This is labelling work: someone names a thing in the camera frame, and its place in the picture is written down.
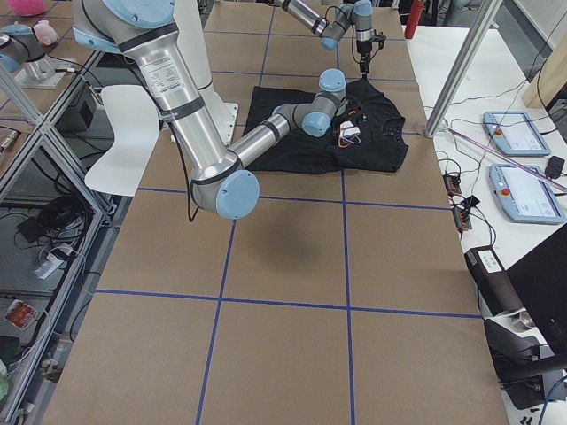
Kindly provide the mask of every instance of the blue tape line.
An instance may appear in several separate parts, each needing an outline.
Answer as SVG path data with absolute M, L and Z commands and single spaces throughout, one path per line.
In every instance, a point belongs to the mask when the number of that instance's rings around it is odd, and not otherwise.
M 223 298 L 226 303 L 256 304 L 256 305 L 280 305 L 284 307 L 319 308 L 323 310 L 347 310 L 345 305 L 327 305 L 311 303 L 293 303 L 290 301 L 271 301 L 267 299 L 248 299 L 248 298 Z
M 388 314 L 402 314 L 407 316 L 433 316 L 433 317 L 453 317 L 456 319 L 483 319 L 480 314 L 467 314 L 467 313 L 442 313 L 442 312 L 423 312 L 418 310 L 397 310 L 392 308 L 374 308 L 374 307 L 351 307 L 353 312 L 367 312 L 367 313 L 388 313 Z
M 253 73 L 252 71 L 215 71 L 211 70 L 211 73 L 233 73 L 236 75 L 260 75 L 260 73 Z
M 268 59 L 268 47 L 269 47 L 269 40 L 271 38 L 272 33 L 272 26 L 274 25 L 274 17 L 276 15 L 276 8 L 272 9 L 272 17 L 269 21 L 269 30 L 268 30 L 268 39 L 266 40 L 266 49 L 264 50 L 264 59 L 262 60 L 262 69 L 260 71 L 260 82 L 258 85 L 261 87 L 262 80 L 264 78 L 264 70 L 266 69 L 266 60 Z
M 348 377 L 351 396 L 351 425 L 356 424 L 356 404 L 354 399 L 354 359 L 353 359 L 353 319 L 351 315 L 351 282 L 348 260 L 348 225 L 346 222 L 346 182 L 345 172 L 340 172 L 343 198 L 343 245 L 345 247 L 345 286 L 346 286 L 346 334 L 348 339 Z
M 187 193 L 185 190 L 180 190 L 180 189 L 138 188 L 138 190 L 146 191 L 146 192 L 165 192 L 165 193 L 179 193 L 179 194 Z M 266 195 L 260 195 L 260 199 L 267 199 L 273 201 L 315 202 L 320 204 L 343 204 L 343 201 L 336 201 L 333 199 L 311 199 L 308 197 L 271 197 Z M 382 202 L 363 202 L 363 201 L 344 201 L 344 202 L 347 205 L 383 206 L 387 208 L 409 208 L 413 210 L 451 211 L 450 206 L 387 204 Z
M 260 75 L 264 77 L 294 77 L 294 78 L 319 78 L 319 75 L 300 74 L 300 73 L 253 73 L 250 71 L 222 71 L 211 70 L 211 73 L 233 73 L 242 75 Z M 347 80 L 359 80 L 358 78 L 347 77 Z M 391 81 L 391 82 L 417 82 L 416 80 L 407 80 L 400 78 L 368 78 L 369 81 Z
M 216 331 L 219 325 L 219 318 L 221 317 L 222 294 L 224 293 L 224 286 L 227 281 L 227 274 L 229 273 L 230 253 L 232 252 L 232 243 L 234 242 L 234 234 L 237 228 L 237 221 L 232 221 L 232 229 L 230 230 L 229 247 L 227 248 L 227 258 L 224 262 L 224 269 L 222 270 L 221 290 L 219 291 L 219 299 L 216 304 L 216 312 L 214 314 L 213 333 L 211 334 L 211 342 L 209 344 L 209 353 L 206 356 L 205 375 L 203 376 L 203 386 L 201 387 L 201 396 L 198 401 L 197 419 L 195 424 L 199 425 L 201 422 L 201 415 L 203 414 L 203 404 L 205 403 L 206 385 L 209 379 L 209 372 L 211 370 L 211 362 L 213 360 L 214 340 L 216 339 Z
M 199 301 L 215 301 L 221 299 L 222 302 L 228 303 L 242 303 L 242 304 L 261 304 L 261 305 L 281 305 L 288 307 L 301 307 L 301 308 L 320 308 L 323 310 L 348 310 L 346 305 L 328 305 L 328 304 L 311 304 L 311 303 L 294 303 L 288 301 L 273 301 L 268 299 L 250 299 L 250 298 L 234 298 L 234 297 L 211 297 L 207 295 L 191 295 L 191 294 L 172 294 L 167 292 L 146 292 L 143 290 L 95 290 L 99 294 L 113 294 L 113 295 L 133 295 L 138 297 L 156 297 L 156 298 L 182 298 L 182 299 L 196 299 Z M 388 314 L 405 314 L 411 316 L 436 316 L 436 317 L 455 317 L 459 319 L 482 319 L 479 314 L 467 313 L 443 313 L 443 312 L 425 312 L 419 310 L 400 310 L 395 308 L 379 308 L 379 307 L 359 307 L 351 305 L 350 310 L 354 312 L 367 312 L 367 313 L 388 313 Z
M 142 290 L 95 290 L 97 294 L 113 294 L 113 295 L 136 295 L 139 297 L 156 297 L 156 298 L 184 298 L 197 299 L 199 301 L 218 301 L 217 297 L 209 297 L 207 295 L 191 295 L 191 294 L 170 294 L 167 292 L 146 292 Z
M 303 37 L 303 38 L 313 38 L 317 40 L 314 35 L 308 34 L 286 34 L 286 33 L 272 33 L 271 27 L 269 33 L 255 33 L 255 32 L 246 32 L 246 31 L 224 31 L 218 29 L 207 29 L 204 30 L 203 33 L 205 34 L 229 34 L 229 35 L 238 35 L 238 34 L 245 34 L 245 35 L 274 35 L 278 37 Z M 388 38 L 388 42 L 405 42 L 406 39 L 404 38 Z
M 342 204 L 343 201 L 333 201 L 331 199 L 306 199 L 302 197 L 269 197 L 260 195 L 260 199 L 268 199 L 272 201 L 298 201 L 298 202 L 316 202 L 320 204 Z
M 142 192 L 164 192 L 164 193 L 181 193 L 186 194 L 187 190 L 181 189 L 159 189 L 159 188 L 138 188 Z
M 450 206 L 428 206 L 428 205 L 407 205 L 407 204 L 386 204 L 379 202 L 362 202 L 362 201 L 346 201 L 349 205 L 366 205 L 366 206 L 387 206 L 391 208 L 410 208 L 414 210 L 436 210 L 451 211 Z

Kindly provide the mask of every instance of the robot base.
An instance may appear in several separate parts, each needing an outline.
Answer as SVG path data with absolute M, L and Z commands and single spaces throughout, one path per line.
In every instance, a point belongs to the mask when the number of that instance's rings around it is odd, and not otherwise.
M 76 62 L 77 59 L 74 58 L 70 58 L 70 59 L 66 59 L 69 62 Z M 31 78 L 29 75 L 27 75 L 26 70 L 25 69 L 21 69 L 19 70 L 19 72 L 16 74 L 16 76 L 14 77 L 14 79 L 16 80 L 16 82 L 18 83 L 18 85 L 20 87 L 22 87 L 23 89 L 56 89 L 57 86 L 59 85 L 59 83 L 61 82 L 61 80 L 63 80 L 63 78 L 68 74 L 68 73 L 63 73 L 60 72 L 61 70 L 66 70 L 68 67 L 72 66 L 71 64 L 69 64 L 69 62 L 64 62 L 62 60 L 54 60 L 54 67 L 56 71 L 59 72 L 55 72 L 54 75 L 52 75 L 50 78 L 46 78 L 45 80 L 42 81 L 38 81 L 38 80 L 34 80 L 33 78 Z

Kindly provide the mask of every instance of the red object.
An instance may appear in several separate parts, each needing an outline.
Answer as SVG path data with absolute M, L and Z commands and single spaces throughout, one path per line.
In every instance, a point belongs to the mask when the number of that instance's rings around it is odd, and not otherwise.
M 19 299 L 15 299 L 10 304 L 4 315 L 4 318 L 19 330 L 25 330 L 36 317 L 37 311 L 34 307 Z
M 417 24 L 419 24 L 419 19 L 422 17 L 424 3 L 425 0 L 414 0 L 413 4 L 411 5 L 408 23 L 406 24 L 406 33 L 404 34 L 408 40 L 414 38 Z

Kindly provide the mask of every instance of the black power adapter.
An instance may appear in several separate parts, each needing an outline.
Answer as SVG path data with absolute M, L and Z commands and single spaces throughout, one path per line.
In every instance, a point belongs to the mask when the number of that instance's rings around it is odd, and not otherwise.
M 559 158 L 556 156 L 551 157 L 548 161 L 548 165 L 546 166 L 546 171 L 545 171 L 546 177 L 552 180 L 561 177 L 564 164 L 565 164 L 565 160 L 563 158 Z

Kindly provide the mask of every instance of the power strip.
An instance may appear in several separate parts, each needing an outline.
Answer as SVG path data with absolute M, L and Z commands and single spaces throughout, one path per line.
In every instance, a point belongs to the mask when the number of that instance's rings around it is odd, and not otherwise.
M 443 182 L 445 183 L 445 189 L 447 194 L 452 197 L 453 195 L 461 195 L 461 185 L 459 184 L 459 178 L 451 174 L 443 174 Z
M 54 248 L 47 254 L 47 259 L 35 270 L 39 279 L 47 279 L 68 258 L 74 249 L 66 243 Z
M 453 213 L 454 224 L 457 226 L 459 233 L 472 230 L 470 217 L 467 216 L 462 205 L 453 205 L 453 209 L 451 211 Z

